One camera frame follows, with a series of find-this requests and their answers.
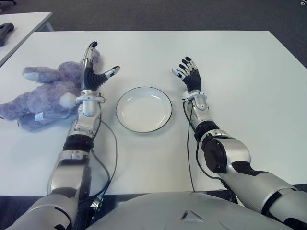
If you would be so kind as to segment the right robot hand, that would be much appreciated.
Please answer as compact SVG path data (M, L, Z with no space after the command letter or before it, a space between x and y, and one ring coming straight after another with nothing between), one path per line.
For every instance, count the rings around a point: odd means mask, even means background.
M186 56L179 67L180 69L172 69L172 73L185 83L188 92L200 91L201 77L195 62Z

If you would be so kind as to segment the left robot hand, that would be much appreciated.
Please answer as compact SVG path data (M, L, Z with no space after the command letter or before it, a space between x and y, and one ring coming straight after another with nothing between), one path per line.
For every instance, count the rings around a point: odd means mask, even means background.
M98 88L104 84L108 79L116 75L120 66L115 66L112 69L102 74L96 74L93 67L93 54L98 43L93 41L86 49L81 74L81 90L97 91Z

